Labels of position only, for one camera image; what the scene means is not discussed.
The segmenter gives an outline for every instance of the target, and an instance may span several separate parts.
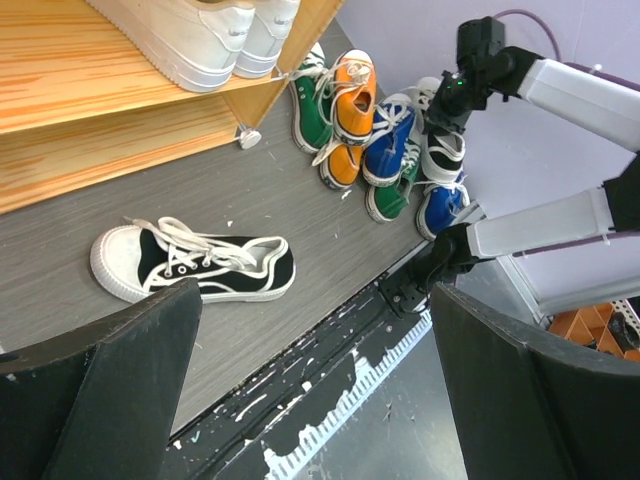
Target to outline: sneaker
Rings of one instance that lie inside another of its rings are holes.
[[[324,147],[333,133],[329,121],[331,95],[317,90],[318,79],[327,72],[324,52],[316,43],[307,58],[291,74],[289,90],[293,100],[293,140],[305,153],[316,154]]]
[[[378,223],[391,222],[409,205],[409,194],[419,171],[420,143],[407,139],[403,168],[399,179],[389,187],[369,187],[365,205],[369,216]]]
[[[376,96],[376,72],[369,55],[361,50],[343,54],[318,78],[316,91],[332,99],[325,121],[333,124],[340,142],[360,146],[369,141]]]
[[[111,294],[138,302],[186,277],[198,279],[204,303],[280,298],[295,264],[281,237],[228,237],[192,232],[171,217],[114,228],[91,248],[91,269]]]
[[[242,0],[86,1],[164,76],[198,93],[229,80],[255,14],[251,3]]]
[[[334,138],[320,151],[312,165],[320,166],[318,172],[327,187],[345,190],[358,178],[363,150],[362,146],[345,145]]]
[[[255,6],[256,17],[234,69],[236,75],[244,78],[264,77],[274,69],[300,0],[261,0]]]
[[[416,215],[416,226],[420,235],[434,240],[442,230],[451,226],[460,211],[471,203],[467,188],[462,185],[462,174],[457,182],[439,185],[425,182],[425,199]]]
[[[462,173],[464,154],[462,135],[435,128],[424,137],[420,160],[422,172],[434,183],[454,183]]]
[[[402,93],[391,95],[376,107],[373,134],[362,165],[362,175],[370,185],[387,187],[396,183],[415,120],[411,98]]]

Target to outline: gray floor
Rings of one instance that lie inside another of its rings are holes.
[[[332,61],[350,44],[334,24],[323,47]],[[175,216],[199,232],[286,237],[298,276],[284,298],[205,307],[177,428],[417,245],[413,212],[380,226],[367,216],[361,184],[345,199],[322,185],[311,158],[292,143],[290,121],[285,93],[260,128],[263,142],[252,150],[230,145],[4,215],[4,350],[126,307],[96,284],[88,262],[92,242],[125,215],[151,221]]]

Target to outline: orange object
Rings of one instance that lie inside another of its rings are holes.
[[[364,147],[339,145],[320,167],[322,180],[332,188],[350,187],[358,177]]]
[[[334,130],[349,145],[371,137],[376,99],[376,71],[371,57],[351,50],[336,62]]]

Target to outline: shoe rack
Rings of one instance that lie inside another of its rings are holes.
[[[279,72],[194,94],[84,0],[0,0],[0,213],[259,127],[343,2],[301,1]]]

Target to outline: white shoelace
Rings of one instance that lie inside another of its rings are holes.
[[[382,117],[382,120],[373,124],[373,131],[375,133],[371,135],[371,138],[366,143],[365,148],[373,145],[380,138],[391,133],[393,129],[400,125],[400,122],[402,122],[402,120],[411,113],[409,111],[409,104],[398,100],[393,100],[388,103],[383,102],[382,104],[376,105],[376,112],[380,117]]]
[[[443,137],[434,135],[436,137],[436,140],[438,141],[438,145],[430,146],[429,152],[442,153],[452,160],[461,160],[462,158],[464,158],[464,155],[466,153],[464,137],[456,132],[447,132],[447,134],[454,137],[454,143],[456,146],[452,147],[451,145],[449,145],[449,143],[444,141]]]
[[[331,136],[331,140],[324,147],[320,149],[320,151],[316,154],[313,162],[311,162],[312,167],[317,167],[322,162],[324,162],[329,156],[333,153],[333,151],[338,148],[340,145],[343,145],[342,141],[336,137],[335,135]]]
[[[153,233],[158,244],[167,251],[168,260],[164,274],[171,276],[174,265],[183,264],[195,270],[199,257],[202,266],[208,267],[212,261],[223,267],[236,267],[243,270],[250,265],[256,267],[258,261],[247,250],[223,240],[211,238],[202,233],[195,233],[180,220],[162,217],[156,227],[151,222],[141,219],[130,219],[129,222]]]
[[[420,160],[420,145],[405,144],[405,151],[402,155],[402,171],[406,172],[415,167],[416,163]]]
[[[340,59],[338,59],[331,68],[325,68],[321,62],[316,62],[315,59],[307,58],[305,62],[305,65],[313,66],[293,72],[291,79],[296,80],[300,77],[312,77],[316,79],[316,89],[313,97],[318,104],[318,112],[327,125],[332,123],[338,99],[349,92],[354,92],[364,87],[369,83],[369,79],[371,78],[371,65],[358,60],[341,62]],[[351,80],[348,82],[339,82],[334,78],[336,71],[343,67],[347,68],[347,74],[351,77]],[[322,102],[332,97],[329,118],[326,118],[324,109],[322,108]]]
[[[425,185],[425,189],[424,189],[424,196],[426,197],[429,193],[431,193],[433,190],[435,190],[436,188],[446,188],[452,192],[454,191],[459,191],[460,194],[462,195],[462,207],[458,208],[457,211],[454,211],[454,209],[452,208],[452,205],[449,205],[449,209],[450,212],[453,216],[458,216],[458,214],[460,213],[460,210],[462,210],[462,208],[464,207],[468,207],[469,204],[471,203],[471,198],[469,197],[469,191],[467,190],[467,187],[464,186],[462,184],[462,182],[464,182],[465,178],[467,178],[466,176],[463,176],[460,181],[458,182],[453,182],[453,183],[448,183],[448,184],[442,184],[442,183],[438,183],[438,182],[434,182],[432,180],[427,180],[424,182],[416,182],[414,185]]]

